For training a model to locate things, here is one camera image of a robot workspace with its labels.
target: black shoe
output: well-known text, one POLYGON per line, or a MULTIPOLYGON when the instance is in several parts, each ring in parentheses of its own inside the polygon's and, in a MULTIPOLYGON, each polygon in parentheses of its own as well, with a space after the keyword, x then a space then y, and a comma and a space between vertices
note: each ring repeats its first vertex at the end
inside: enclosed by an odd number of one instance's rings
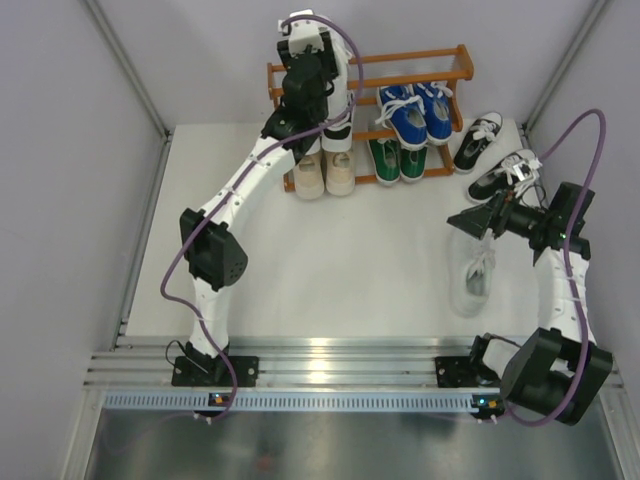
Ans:
POLYGON ((458 173, 470 173, 485 149, 496 141, 502 130, 502 115, 491 112, 478 118, 462 141, 453 164, 458 173))
POLYGON ((539 178, 538 169, 541 166, 532 150, 516 150, 471 184, 467 191, 469 200, 483 203, 500 190, 508 188, 514 189, 519 197, 539 178))

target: beige shoe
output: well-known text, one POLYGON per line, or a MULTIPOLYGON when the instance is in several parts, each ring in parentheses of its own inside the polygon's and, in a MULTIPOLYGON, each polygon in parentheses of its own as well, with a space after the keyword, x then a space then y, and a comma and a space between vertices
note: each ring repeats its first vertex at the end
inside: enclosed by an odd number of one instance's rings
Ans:
POLYGON ((293 167, 293 182, 296 193, 304 200, 314 200, 324 192, 322 181, 322 150, 307 155, 293 167))
POLYGON ((324 156, 327 160, 327 190, 332 195, 349 195, 356 186, 353 150, 325 152, 324 156))

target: white shoelace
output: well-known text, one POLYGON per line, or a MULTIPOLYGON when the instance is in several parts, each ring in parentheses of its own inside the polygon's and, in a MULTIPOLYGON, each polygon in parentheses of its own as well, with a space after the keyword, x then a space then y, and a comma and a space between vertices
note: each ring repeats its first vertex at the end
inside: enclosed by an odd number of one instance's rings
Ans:
POLYGON ((495 171, 495 174, 500 175, 501 173, 506 173, 507 183, 509 185, 515 184, 514 193, 516 198, 519 198, 527 188, 540 178, 540 173, 538 173, 540 167, 542 167, 542 163, 540 163, 540 160, 537 158, 527 160, 518 155, 509 155, 502 161, 500 168, 495 171), (522 171, 522 166, 524 165, 526 165, 529 170, 526 173, 522 171))
POLYGON ((469 130, 473 132, 474 140, 482 140, 483 138, 489 142, 493 142, 496 139, 496 134, 493 131, 497 125, 493 122, 487 122, 480 120, 479 125, 473 125, 469 130))
POLYGON ((495 268, 496 266, 496 252, 491 248, 491 236, 487 232, 486 237, 480 240, 474 247, 473 256, 475 261, 469 268, 468 276, 471 277, 474 274, 484 275, 489 268, 495 268))
POLYGON ((375 121, 376 125, 384 123, 386 120, 390 119, 398 109, 406 107, 412 103, 416 103, 420 109, 420 114, 424 115, 424 103, 422 103, 422 97, 419 95, 414 95, 406 100, 395 98, 390 92, 387 92, 386 95, 389 95, 393 100, 389 100, 382 106, 380 117, 375 121))
MULTIPOLYGON (((439 90, 438 94, 436 95, 436 98, 442 98, 443 96, 449 97, 449 98, 453 97, 453 90, 451 90, 446 85, 442 85, 441 83, 438 83, 438 82, 431 82, 429 85, 435 88, 436 90, 439 90)), ((427 89, 422 83, 417 83, 416 86, 419 89, 424 90, 424 93, 426 93, 428 97, 433 98, 433 92, 427 89)))

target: shoe rack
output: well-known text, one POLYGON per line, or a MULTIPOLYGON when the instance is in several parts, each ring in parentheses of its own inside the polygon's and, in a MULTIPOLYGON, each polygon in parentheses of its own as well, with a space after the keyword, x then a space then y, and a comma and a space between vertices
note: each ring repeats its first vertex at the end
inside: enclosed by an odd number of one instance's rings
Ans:
MULTIPOLYGON (((393 77, 377 77, 367 78, 365 67, 365 79, 364 88, 372 89, 378 87, 384 87, 387 85, 409 85, 412 83, 421 82, 440 82, 446 81, 447 87, 453 91, 453 97, 449 99, 449 110, 451 112, 451 123, 453 130, 459 132, 462 130, 462 115, 458 108, 458 101, 456 95, 456 87, 458 80, 471 80, 473 78, 473 62, 467 51, 467 47, 463 44, 458 45, 455 48, 445 48, 441 50, 423 50, 419 52, 405 52, 405 53, 392 53, 387 55, 370 55, 362 57, 363 64, 369 63, 384 63, 384 62, 397 62, 401 60, 417 60, 422 58, 433 57, 454 57, 452 69, 449 71, 440 72, 428 72, 417 73, 412 75, 399 75, 393 77)), ((350 62, 355 65, 355 59, 351 59, 350 62)), ((285 68, 283 65, 273 65, 267 63, 267 88, 269 91, 269 98, 273 101, 273 107, 278 107, 278 99, 282 96, 283 91, 281 87, 276 86, 276 74, 284 73, 285 68)), ((354 90, 358 85, 357 80, 351 80, 348 83, 349 89, 354 90)), ((358 106, 376 105, 375 97, 362 97, 358 100, 358 106)), ((391 138, 396 134, 393 130, 378 130, 373 132, 354 132, 354 141, 372 140, 378 138, 391 138)), ((437 147, 442 159, 442 167, 428 168, 424 171, 425 177, 439 177, 451 175, 453 173, 453 158, 449 151, 448 145, 437 147)), ((360 175, 356 176, 356 185, 363 183, 376 183, 377 179, 375 175, 360 175)), ((284 190, 285 192, 295 191, 290 173, 284 176, 284 190)))

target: reflective floor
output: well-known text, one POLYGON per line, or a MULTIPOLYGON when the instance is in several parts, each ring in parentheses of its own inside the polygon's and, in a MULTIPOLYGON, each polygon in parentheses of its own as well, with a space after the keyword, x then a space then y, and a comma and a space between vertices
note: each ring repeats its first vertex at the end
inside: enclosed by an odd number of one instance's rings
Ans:
POLYGON ((504 420, 370 413, 237 413, 208 426, 166 413, 103 412, 90 479, 621 478, 599 405, 580 424, 524 428, 504 420))

